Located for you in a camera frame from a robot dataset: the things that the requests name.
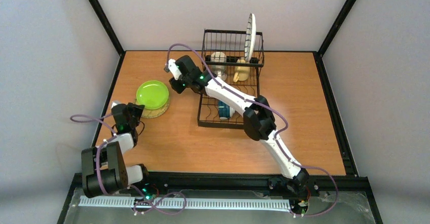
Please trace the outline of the black front frame rail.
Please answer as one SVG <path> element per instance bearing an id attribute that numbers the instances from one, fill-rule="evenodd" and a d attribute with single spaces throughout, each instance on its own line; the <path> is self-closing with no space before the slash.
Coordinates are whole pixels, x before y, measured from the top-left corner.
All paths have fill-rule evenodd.
<path id="1" fill-rule="evenodd" d="M 167 194 L 182 190 L 201 191 L 254 191 L 267 196 L 305 198 L 318 196 L 323 191 L 369 192 L 366 177 L 311 175 L 305 187 L 297 191 L 289 181 L 276 174 L 207 174 L 151 172 L 149 177 L 136 186 L 145 194 Z"/>

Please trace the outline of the black corner frame post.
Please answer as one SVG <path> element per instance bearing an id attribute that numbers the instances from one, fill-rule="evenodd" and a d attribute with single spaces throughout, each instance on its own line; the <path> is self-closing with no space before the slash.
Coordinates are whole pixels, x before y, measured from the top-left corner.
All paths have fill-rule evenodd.
<path id="1" fill-rule="evenodd" d="M 331 28 L 329 29 L 329 32 L 327 33 L 326 37 L 324 38 L 319 50 L 318 54 L 320 58 L 323 58 L 324 54 L 330 47 L 332 41 L 334 40 L 336 34 L 340 30 L 342 24 L 344 23 L 345 19 L 347 18 L 348 14 L 352 10 L 354 4 L 357 0 L 346 0 L 343 4 L 341 10 L 339 11 L 339 14 L 337 15 L 335 21 L 333 22 Z"/>
<path id="2" fill-rule="evenodd" d="M 108 35 L 111 43 L 113 44 L 116 52 L 119 56 L 123 55 L 125 53 L 125 50 L 123 49 L 111 23 L 109 22 L 109 19 L 107 15 L 105 14 L 99 0 L 88 0 L 89 4 L 91 5 L 93 11 L 95 12 L 98 20 L 100 21 L 102 27 L 104 28 L 106 34 Z"/>

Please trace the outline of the white mug coral pattern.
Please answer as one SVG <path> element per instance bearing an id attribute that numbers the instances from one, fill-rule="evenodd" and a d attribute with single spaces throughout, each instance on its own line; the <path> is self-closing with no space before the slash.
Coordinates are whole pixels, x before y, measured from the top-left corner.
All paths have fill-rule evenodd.
<path id="1" fill-rule="evenodd" d="M 211 65 L 211 69 L 222 81 L 225 81 L 227 79 L 227 67 L 225 65 L 222 65 L 222 63 L 225 63 L 226 60 L 227 56 L 223 52 L 213 52 L 210 56 L 210 62 L 216 63 Z"/>

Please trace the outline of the yellow mug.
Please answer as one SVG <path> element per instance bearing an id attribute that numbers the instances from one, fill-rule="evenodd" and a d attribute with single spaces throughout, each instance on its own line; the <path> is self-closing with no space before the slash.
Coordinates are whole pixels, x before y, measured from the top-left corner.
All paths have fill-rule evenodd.
<path id="1" fill-rule="evenodd" d="M 234 76 L 233 82 L 243 82 L 248 80 L 250 75 L 250 67 L 249 66 L 235 66 L 234 68 Z"/>

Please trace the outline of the white bowl dark outside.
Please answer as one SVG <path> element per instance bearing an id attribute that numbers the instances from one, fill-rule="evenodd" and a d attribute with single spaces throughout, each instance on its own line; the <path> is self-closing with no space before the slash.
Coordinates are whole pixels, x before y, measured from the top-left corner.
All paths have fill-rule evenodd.
<path id="1" fill-rule="evenodd" d="M 235 113 L 235 110 L 222 101 L 218 101 L 218 112 L 220 120 L 229 120 Z"/>

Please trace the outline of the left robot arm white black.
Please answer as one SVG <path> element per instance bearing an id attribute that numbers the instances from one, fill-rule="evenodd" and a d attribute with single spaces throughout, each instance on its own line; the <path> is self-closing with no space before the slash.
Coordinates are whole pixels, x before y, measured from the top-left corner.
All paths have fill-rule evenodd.
<path id="1" fill-rule="evenodd" d="M 82 150 L 82 188 L 88 198 L 112 195 L 132 184 L 148 181 L 149 173 L 144 164 L 127 167 L 124 153 L 137 146 L 144 112 L 143 105 L 114 102 L 111 113 L 101 118 L 85 115 L 87 122 L 99 122 L 111 132 L 101 145 Z"/>

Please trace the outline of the black corner frame post left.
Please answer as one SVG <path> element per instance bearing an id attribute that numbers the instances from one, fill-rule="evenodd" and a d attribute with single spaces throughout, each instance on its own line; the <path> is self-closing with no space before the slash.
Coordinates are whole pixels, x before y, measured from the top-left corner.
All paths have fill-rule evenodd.
<path id="1" fill-rule="evenodd" d="M 93 11 L 95 12 L 98 20 L 100 21 L 102 27 L 104 28 L 106 34 L 108 35 L 111 43 L 113 44 L 116 52 L 119 56 L 123 55 L 125 53 L 125 50 L 123 49 L 111 23 L 109 22 L 109 19 L 107 15 L 105 14 L 99 0 L 88 0 L 89 4 L 91 5 Z"/>

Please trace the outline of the black corner frame post right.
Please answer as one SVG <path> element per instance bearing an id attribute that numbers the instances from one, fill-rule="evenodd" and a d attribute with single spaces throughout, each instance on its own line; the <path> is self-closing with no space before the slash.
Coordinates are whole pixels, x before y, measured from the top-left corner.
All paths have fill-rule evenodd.
<path id="1" fill-rule="evenodd" d="M 352 10 L 354 4 L 357 0 L 346 0 L 343 4 L 341 10 L 339 11 L 339 14 L 337 15 L 335 21 L 333 22 L 331 28 L 329 29 L 329 32 L 327 33 L 326 37 L 324 38 L 319 50 L 318 54 L 320 58 L 323 58 L 324 54 L 330 47 L 332 41 L 334 40 L 336 34 L 340 30 L 342 24 L 344 23 L 345 19 L 347 18 L 348 14 Z"/>

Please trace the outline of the green plate woven rim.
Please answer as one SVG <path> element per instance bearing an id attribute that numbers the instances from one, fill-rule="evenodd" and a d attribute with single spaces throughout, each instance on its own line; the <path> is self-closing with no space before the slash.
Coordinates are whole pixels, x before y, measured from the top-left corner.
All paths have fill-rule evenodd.
<path id="1" fill-rule="evenodd" d="M 142 83 L 136 91 L 136 104 L 144 105 L 150 110 L 160 109 L 169 100 L 167 86 L 158 80 Z"/>

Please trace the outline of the black wire dish rack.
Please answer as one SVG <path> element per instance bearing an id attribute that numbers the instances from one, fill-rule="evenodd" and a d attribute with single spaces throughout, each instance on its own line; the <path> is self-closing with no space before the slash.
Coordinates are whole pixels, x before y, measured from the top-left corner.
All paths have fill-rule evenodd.
<path id="1" fill-rule="evenodd" d="M 222 63 L 222 65 L 227 67 L 227 79 L 224 82 L 240 92 L 257 97 L 260 95 L 259 76 L 265 61 L 263 33 L 260 31 L 256 32 L 254 52 L 247 65 L 250 67 L 248 80 L 234 83 L 234 68 L 237 66 L 238 62 L 241 63 L 245 60 L 244 44 L 245 31 L 205 29 L 201 55 L 205 58 L 206 63 L 211 69 L 211 65 L 216 64 L 210 62 L 211 54 L 213 52 L 225 53 L 227 60 L 225 63 Z M 210 128 L 242 129 L 243 118 L 239 113 L 235 112 L 229 120 L 220 120 L 218 100 L 206 95 L 201 95 L 197 114 L 197 125 Z"/>

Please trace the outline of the woven bamboo tray green rim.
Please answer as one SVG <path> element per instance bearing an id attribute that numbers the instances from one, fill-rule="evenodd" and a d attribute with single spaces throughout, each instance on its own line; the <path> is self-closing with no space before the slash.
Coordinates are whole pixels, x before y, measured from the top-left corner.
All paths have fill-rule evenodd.
<path id="1" fill-rule="evenodd" d="M 161 116 L 164 114 L 169 105 L 170 105 L 170 98 L 167 97 L 166 99 L 161 98 L 154 98 L 149 99 L 143 103 L 144 110 L 142 113 L 142 117 L 145 119 L 152 119 Z"/>

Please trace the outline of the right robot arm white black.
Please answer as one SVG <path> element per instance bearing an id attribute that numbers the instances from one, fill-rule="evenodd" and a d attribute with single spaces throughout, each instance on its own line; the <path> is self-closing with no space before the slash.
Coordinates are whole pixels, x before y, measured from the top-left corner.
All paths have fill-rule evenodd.
<path id="1" fill-rule="evenodd" d="M 243 118 L 245 134 L 259 141 L 277 162 L 280 172 L 287 179 L 290 189 L 296 193 L 306 189 L 308 171 L 294 158 L 281 139 L 275 123 L 275 114 L 264 96 L 245 94 L 218 78 L 209 69 L 201 71 L 190 56 L 168 59 L 164 70 L 172 74 L 169 80 L 173 90 L 181 94 L 186 88 L 215 98 Z"/>

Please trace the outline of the white blue striped plate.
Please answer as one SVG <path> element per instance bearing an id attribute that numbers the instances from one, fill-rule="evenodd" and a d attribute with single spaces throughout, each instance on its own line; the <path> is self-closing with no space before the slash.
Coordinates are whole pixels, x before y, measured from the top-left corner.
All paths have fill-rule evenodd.
<path id="1" fill-rule="evenodd" d="M 246 62 L 250 62 L 255 48 L 256 41 L 256 18 L 253 13 L 250 13 L 245 32 L 244 58 Z"/>

